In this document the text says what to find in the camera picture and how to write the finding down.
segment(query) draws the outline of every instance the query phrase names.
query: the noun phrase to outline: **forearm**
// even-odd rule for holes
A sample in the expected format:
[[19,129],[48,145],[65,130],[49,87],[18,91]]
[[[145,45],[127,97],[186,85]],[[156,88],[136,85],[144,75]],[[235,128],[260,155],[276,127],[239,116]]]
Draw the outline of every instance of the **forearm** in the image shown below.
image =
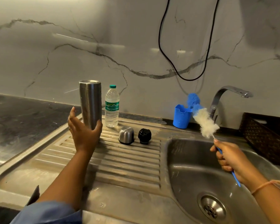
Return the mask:
[[[246,185],[250,192],[268,182],[256,168],[250,173],[250,181]],[[280,224],[280,189],[269,184],[256,191],[253,196],[269,221],[272,224]]]
[[91,155],[77,152],[37,202],[55,200],[70,204],[78,210]]

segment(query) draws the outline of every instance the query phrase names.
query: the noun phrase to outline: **metal thermos bottle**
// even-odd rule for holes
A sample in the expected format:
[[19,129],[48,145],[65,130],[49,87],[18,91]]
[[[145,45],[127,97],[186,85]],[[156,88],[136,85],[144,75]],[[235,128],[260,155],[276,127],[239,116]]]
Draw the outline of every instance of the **metal thermos bottle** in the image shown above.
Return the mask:
[[79,89],[84,124],[94,130],[96,122],[102,120],[101,82],[83,80],[79,82]]

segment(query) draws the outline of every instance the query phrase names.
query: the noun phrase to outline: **orange string bracelet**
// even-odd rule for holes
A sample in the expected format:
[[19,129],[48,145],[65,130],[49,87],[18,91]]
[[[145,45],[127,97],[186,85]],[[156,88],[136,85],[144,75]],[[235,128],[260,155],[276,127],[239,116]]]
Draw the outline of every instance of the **orange string bracelet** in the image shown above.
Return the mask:
[[265,187],[265,186],[267,186],[269,184],[278,184],[278,185],[280,185],[280,180],[270,180],[269,182],[263,183],[257,189],[255,189],[253,192],[251,192],[251,194],[253,195],[258,190],[262,189],[263,187]]

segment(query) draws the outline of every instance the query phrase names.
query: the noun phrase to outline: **plastic water bottle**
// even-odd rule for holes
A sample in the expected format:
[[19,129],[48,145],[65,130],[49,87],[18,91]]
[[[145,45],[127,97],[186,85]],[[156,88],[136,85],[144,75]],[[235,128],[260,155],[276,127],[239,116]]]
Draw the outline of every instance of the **plastic water bottle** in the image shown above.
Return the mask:
[[105,125],[107,127],[116,127],[119,114],[119,93],[116,91],[116,85],[110,85],[105,100]]

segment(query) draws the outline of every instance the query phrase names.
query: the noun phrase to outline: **black cable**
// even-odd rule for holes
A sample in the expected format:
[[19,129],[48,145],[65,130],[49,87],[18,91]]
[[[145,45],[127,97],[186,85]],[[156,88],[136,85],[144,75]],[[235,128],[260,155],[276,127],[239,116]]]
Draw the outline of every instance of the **black cable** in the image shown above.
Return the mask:
[[162,48],[161,48],[161,44],[160,44],[160,39],[161,39],[161,31],[162,31],[162,26],[163,26],[163,22],[164,22],[164,19],[166,17],[166,14],[167,14],[167,11],[168,11],[168,7],[169,7],[169,3],[170,3],[170,0],[168,0],[168,3],[167,3],[167,6],[166,6],[166,9],[165,9],[165,12],[164,12],[164,15],[163,15],[163,18],[161,20],[161,25],[160,25],[160,30],[159,30],[159,49],[161,51],[161,53],[164,55],[164,57],[169,61],[169,63],[172,65],[172,67],[174,68],[176,74],[183,80],[185,81],[195,81],[197,79],[199,79],[203,73],[205,72],[205,68],[206,68],[206,63],[208,61],[208,53],[210,51],[210,43],[212,41],[212,35],[213,35],[213,29],[214,29],[214,25],[215,25],[215,18],[216,18],[216,12],[217,12],[217,8],[218,8],[218,4],[219,4],[219,0],[217,0],[217,3],[216,3],[216,7],[215,7],[215,11],[214,11],[214,15],[213,15],[213,24],[212,24],[212,29],[210,31],[210,41],[209,41],[209,44],[208,44],[208,51],[206,53],[206,57],[205,57],[205,64],[204,64],[204,68],[203,68],[203,71],[202,73],[195,79],[185,79],[183,78],[177,71],[176,67],[174,66],[174,64],[172,63],[172,61],[168,58],[168,56],[166,56],[166,54],[163,52]]

